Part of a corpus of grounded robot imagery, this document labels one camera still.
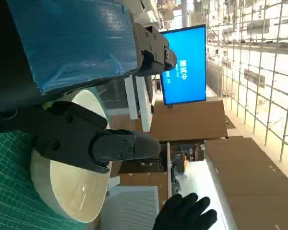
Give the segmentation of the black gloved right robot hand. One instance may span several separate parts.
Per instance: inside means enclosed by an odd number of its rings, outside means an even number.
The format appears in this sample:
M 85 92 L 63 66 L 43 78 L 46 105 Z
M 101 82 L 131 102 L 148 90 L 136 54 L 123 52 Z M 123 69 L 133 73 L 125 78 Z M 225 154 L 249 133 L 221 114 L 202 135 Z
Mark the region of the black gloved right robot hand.
M 154 230 L 208 230 L 217 221 L 217 212 L 208 209 L 210 198 L 198 198 L 196 193 L 183 197 L 173 195 L 159 212 Z

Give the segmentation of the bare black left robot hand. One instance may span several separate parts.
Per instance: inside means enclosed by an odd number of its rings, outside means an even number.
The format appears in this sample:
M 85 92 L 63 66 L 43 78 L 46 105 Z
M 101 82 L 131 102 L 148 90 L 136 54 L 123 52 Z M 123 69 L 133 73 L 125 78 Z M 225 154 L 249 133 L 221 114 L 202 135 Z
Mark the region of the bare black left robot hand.
M 0 0 L 0 132 L 32 134 L 42 157 L 101 174 L 111 161 L 157 155 L 153 137 L 112 130 L 60 98 L 176 64 L 168 40 L 117 1 Z

